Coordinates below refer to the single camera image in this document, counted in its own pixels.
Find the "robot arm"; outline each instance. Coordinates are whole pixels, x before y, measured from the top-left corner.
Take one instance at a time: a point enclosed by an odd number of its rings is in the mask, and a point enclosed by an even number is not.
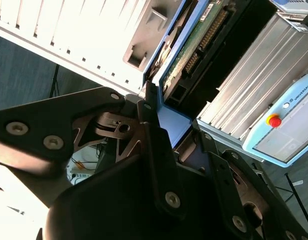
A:
[[[63,192],[43,239],[308,239],[247,166],[193,132],[174,157],[156,87],[126,99],[100,87],[0,111],[0,163],[57,176],[73,152],[116,138],[116,163]]]

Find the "floor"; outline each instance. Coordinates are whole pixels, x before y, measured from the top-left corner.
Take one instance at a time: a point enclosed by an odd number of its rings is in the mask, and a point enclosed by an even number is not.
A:
[[[55,67],[55,63],[0,38],[0,110],[48,98]],[[63,67],[59,68],[57,79],[61,95],[98,86],[98,84]],[[220,150],[227,148],[221,144],[218,147]],[[244,159],[248,163],[252,160],[247,156],[244,156]],[[293,182],[303,180],[304,183],[296,186],[296,189],[308,211],[308,152],[289,168],[281,168],[267,162],[263,164],[263,168],[272,182],[281,188],[290,189],[284,176],[285,173],[289,173]],[[34,181],[29,175],[25,180]],[[54,195],[47,196],[47,205],[61,191],[62,188],[59,188],[59,185],[59,182],[55,182]],[[38,182],[32,187],[41,195],[46,195],[46,190],[48,190],[47,192],[51,191],[51,189],[47,189],[50,187],[50,182],[47,182],[45,187],[41,187]],[[289,197],[287,192],[280,191],[280,193],[285,200]],[[296,198],[293,197],[287,205],[308,232],[308,224]]]

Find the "emergency stop button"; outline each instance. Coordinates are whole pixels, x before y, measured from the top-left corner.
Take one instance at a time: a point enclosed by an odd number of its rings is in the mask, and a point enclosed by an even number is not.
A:
[[[270,115],[267,120],[267,124],[272,126],[273,128],[277,128],[282,124],[282,120],[279,118],[278,114],[272,114]]]

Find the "light blue control panel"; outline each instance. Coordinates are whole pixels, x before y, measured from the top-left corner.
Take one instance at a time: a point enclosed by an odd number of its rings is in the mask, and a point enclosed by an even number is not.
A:
[[[276,115],[278,127],[268,124]],[[308,151],[308,74],[295,82],[250,130],[243,149],[282,167]]]

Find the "metal rod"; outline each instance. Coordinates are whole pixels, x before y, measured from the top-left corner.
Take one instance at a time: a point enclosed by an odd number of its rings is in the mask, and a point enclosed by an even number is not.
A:
[[[290,199],[292,199],[292,197],[294,196],[294,193],[291,194],[291,196],[289,198],[287,198],[287,200],[285,201],[285,203],[287,203]]]
[[[56,68],[55,68],[55,72],[54,72],[54,77],[53,77],[53,82],[52,82],[52,87],[51,87],[50,92],[49,92],[49,98],[53,97],[54,91],[56,93],[55,84],[56,84],[56,80],[57,80],[58,69],[59,69],[59,65],[56,64]]]
[[[284,190],[284,191],[286,191],[286,192],[289,192],[289,193],[293,194],[293,191],[290,191],[290,190],[288,190],[288,189],[284,189],[284,188],[278,187],[278,186],[276,186],[276,188],[277,188],[277,189],[280,189],[280,190]]]
[[[305,218],[306,218],[306,220],[307,220],[307,222],[308,222],[308,213],[307,213],[307,211],[306,211],[306,209],[305,209],[305,207],[304,207],[304,205],[303,205],[303,202],[301,201],[301,199],[300,199],[300,197],[299,197],[299,195],[298,195],[298,193],[297,193],[297,191],[296,191],[296,189],[295,189],[295,187],[294,187],[292,181],[290,180],[290,178],[289,178],[289,176],[288,176],[288,173],[285,173],[285,176],[286,176],[287,181],[288,181],[288,183],[289,183],[289,186],[290,186],[290,188],[292,189],[292,191],[293,191],[293,193],[294,193],[294,195],[295,195],[295,197],[296,197],[296,199],[297,199],[297,201],[298,201],[298,203],[299,203],[299,206],[300,206],[300,208],[302,209],[302,211],[303,211],[303,213],[304,213],[304,215],[305,215]]]

